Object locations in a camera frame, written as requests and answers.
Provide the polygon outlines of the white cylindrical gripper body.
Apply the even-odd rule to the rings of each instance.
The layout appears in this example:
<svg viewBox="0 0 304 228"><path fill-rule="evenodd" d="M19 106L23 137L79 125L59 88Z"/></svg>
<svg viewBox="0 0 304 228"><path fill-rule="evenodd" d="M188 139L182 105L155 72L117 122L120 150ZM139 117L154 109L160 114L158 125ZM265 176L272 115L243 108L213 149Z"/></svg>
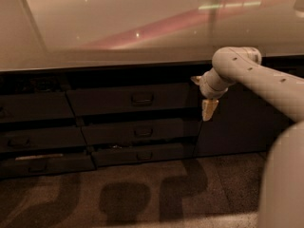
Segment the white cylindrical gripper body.
<svg viewBox="0 0 304 228"><path fill-rule="evenodd" d="M219 99L228 91L229 83L214 70L205 72L199 79L199 89L206 99Z"/></svg>

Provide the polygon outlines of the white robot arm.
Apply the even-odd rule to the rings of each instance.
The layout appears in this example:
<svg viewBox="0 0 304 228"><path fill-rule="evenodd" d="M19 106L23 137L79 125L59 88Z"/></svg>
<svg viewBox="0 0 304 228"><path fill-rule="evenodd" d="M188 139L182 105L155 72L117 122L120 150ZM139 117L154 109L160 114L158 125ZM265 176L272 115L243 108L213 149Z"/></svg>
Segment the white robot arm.
<svg viewBox="0 0 304 228"><path fill-rule="evenodd" d="M241 83L294 121L271 147L261 184L257 228L304 228L304 80L261 64L254 47L222 47L212 68L191 80L208 121L228 87Z"/></svg>

